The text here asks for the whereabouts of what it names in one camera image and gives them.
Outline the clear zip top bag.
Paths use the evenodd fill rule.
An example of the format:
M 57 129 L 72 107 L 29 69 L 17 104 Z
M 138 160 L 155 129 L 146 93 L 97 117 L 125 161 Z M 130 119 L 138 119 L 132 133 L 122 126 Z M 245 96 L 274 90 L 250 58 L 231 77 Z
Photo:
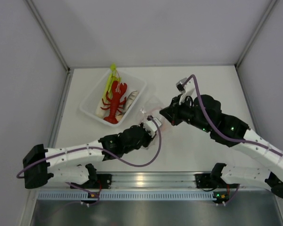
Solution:
M 162 126 L 160 127 L 161 133 L 167 133 L 171 129 L 171 124 L 159 113 L 160 110 L 165 108 L 165 105 L 156 96 L 151 96 L 138 111 L 136 119 L 141 122 L 148 116 L 157 118 Z

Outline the fake grey fish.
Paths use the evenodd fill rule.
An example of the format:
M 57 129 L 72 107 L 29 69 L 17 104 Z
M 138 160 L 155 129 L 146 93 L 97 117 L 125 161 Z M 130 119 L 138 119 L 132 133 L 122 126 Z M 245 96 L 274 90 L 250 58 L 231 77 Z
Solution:
M 135 91 L 133 91 L 133 92 L 131 92 L 131 93 L 129 94 L 129 96 L 128 96 L 127 99 L 126 99 L 125 104 L 123 105 L 122 114 L 125 114 L 125 113 L 128 111 L 128 109 L 130 108 L 130 106 L 133 104 L 133 102 L 134 102 L 135 99 L 137 98 L 138 94 L 139 94 L 139 91 L 137 91 L 137 90 L 135 90 Z

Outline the red fake lobster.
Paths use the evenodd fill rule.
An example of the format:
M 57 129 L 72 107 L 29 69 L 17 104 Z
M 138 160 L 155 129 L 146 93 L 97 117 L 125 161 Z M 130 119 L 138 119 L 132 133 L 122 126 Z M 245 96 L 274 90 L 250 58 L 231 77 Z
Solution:
M 106 92 L 106 99 L 109 103 L 105 103 L 104 99 L 102 99 L 102 103 L 106 107 L 101 107 L 101 109 L 109 110 L 109 115 L 104 117 L 103 120 L 111 124 L 117 124 L 118 120 L 116 119 L 116 113 L 122 113 L 120 110 L 123 109 L 122 106 L 126 103 L 126 97 L 124 97 L 123 101 L 121 101 L 121 98 L 127 91 L 127 84 L 113 81 L 110 91 L 112 93 L 112 98 L 109 97 L 109 92 Z

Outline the fake green leek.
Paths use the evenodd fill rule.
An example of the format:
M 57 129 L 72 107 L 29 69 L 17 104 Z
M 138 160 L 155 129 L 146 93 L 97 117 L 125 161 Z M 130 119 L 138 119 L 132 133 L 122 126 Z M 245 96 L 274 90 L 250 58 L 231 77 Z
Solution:
M 104 115 L 105 115 L 105 110 L 102 109 L 105 108 L 105 105 L 103 104 L 102 102 L 102 99 L 104 101 L 107 101 L 108 99 L 106 98 L 106 93 L 108 92 L 108 97 L 111 98 L 112 97 L 112 91 L 111 91 L 111 87 L 112 87 L 112 84 L 114 81 L 118 81 L 120 82 L 121 81 L 121 77 L 117 71 L 117 66 L 115 63 L 111 64 L 110 65 L 110 73 L 108 75 L 108 78 L 107 78 L 107 81 L 106 81 L 106 85 L 105 85 L 105 88 L 104 88 L 104 92 L 103 92 L 103 95 L 98 103 L 98 106 L 96 108 L 96 116 L 98 116 L 99 118 L 104 118 Z

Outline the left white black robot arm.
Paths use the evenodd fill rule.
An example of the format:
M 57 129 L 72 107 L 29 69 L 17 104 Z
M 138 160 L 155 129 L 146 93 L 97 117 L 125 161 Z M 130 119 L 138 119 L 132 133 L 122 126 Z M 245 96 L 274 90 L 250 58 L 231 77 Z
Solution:
M 23 159 L 25 188 L 39 188 L 48 182 L 92 188 L 98 180 L 94 163 L 120 159 L 131 151 L 146 148 L 157 133 L 154 124 L 141 123 L 83 145 L 67 148 L 35 145 Z

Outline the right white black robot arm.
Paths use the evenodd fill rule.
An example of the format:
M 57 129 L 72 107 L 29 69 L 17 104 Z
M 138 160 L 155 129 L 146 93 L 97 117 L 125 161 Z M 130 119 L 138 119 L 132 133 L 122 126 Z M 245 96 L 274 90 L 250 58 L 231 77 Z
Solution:
M 171 104 L 159 111 L 173 126 L 182 122 L 206 133 L 215 142 L 240 151 L 263 165 L 262 168 L 234 167 L 215 164 L 211 183 L 221 187 L 227 184 L 258 186 L 283 199 L 283 151 L 259 136 L 239 118 L 224 114 L 221 103 L 209 95 L 192 99 L 187 96 L 172 99 Z

